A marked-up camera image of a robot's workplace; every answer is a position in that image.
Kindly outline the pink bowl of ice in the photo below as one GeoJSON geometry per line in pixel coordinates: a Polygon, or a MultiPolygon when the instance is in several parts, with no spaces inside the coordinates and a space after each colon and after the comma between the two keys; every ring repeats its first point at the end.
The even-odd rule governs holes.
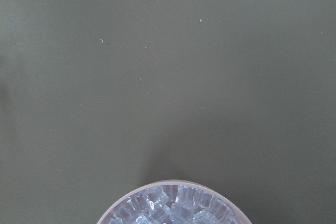
{"type": "Polygon", "coordinates": [[[99,223],[250,223],[221,194],[184,180],[163,180],[117,200],[99,223]]]}

